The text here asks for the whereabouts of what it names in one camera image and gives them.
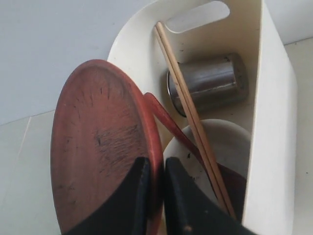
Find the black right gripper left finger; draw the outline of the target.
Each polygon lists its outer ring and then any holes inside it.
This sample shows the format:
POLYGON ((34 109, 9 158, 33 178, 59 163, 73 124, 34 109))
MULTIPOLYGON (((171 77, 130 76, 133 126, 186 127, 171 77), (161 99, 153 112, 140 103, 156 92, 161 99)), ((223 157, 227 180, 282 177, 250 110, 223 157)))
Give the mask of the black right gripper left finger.
POLYGON ((151 186, 148 158, 138 157, 121 185, 67 235, 144 235, 151 186))

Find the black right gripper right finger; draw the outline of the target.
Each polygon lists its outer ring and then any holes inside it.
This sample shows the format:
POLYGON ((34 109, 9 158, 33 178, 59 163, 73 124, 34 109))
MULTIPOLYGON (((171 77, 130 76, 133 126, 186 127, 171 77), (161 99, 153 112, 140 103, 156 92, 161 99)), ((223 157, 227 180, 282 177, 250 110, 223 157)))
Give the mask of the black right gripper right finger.
POLYGON ((169 235, 254 234, 219 209, 176 157, 165 163, 165 219, 169 235))

